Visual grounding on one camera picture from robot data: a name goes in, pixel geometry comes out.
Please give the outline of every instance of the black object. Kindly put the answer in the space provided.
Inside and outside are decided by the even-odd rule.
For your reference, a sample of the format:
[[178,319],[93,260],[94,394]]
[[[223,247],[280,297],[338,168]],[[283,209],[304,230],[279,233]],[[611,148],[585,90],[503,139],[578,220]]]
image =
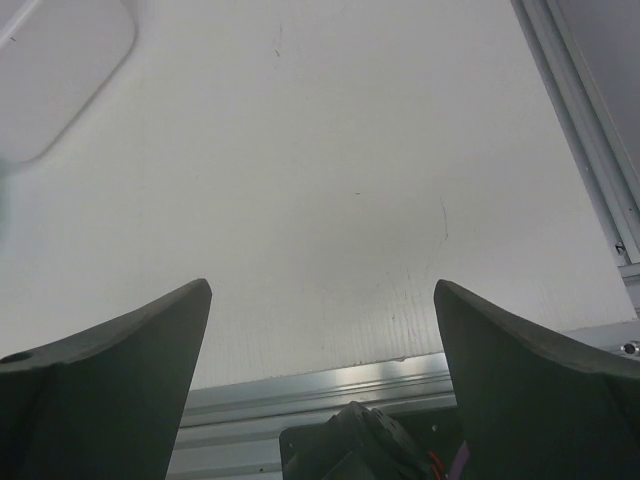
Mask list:
[[313,434],[305,432],[306,441],[295,449],[293,442],[298,442],[291,430],[280,436],[281,452],[289,450],[282,455],[284,480],[437,478],[428,448],[414,441],[399,422],[357,402],[316,426]]
[[0,479],[164,479],[210,303],[196,280],[0,360]]
[[479,478],[640,475],[640,364],[446,281],[438,324]]

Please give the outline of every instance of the white tabletop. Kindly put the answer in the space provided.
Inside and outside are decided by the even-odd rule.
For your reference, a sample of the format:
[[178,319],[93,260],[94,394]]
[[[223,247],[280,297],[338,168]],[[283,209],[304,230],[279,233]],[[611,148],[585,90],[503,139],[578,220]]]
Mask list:
[[437,351],[439,278],[634,317],[509,2],[129,3],[132,55],[4,180],[0,355],[196,277],[194,387]]

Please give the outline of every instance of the purple cable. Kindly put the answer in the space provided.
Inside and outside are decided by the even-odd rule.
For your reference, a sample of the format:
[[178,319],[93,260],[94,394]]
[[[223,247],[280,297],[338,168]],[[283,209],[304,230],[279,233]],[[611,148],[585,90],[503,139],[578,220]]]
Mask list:
[[460,480],[462,477],[462,472],[464,471],[464,467],[467,465],[469,461],[469,445],[467,442],[464,442],[458,453],[456,453],[453,462],[451,462],[451,468],[449,469],[449,480]]

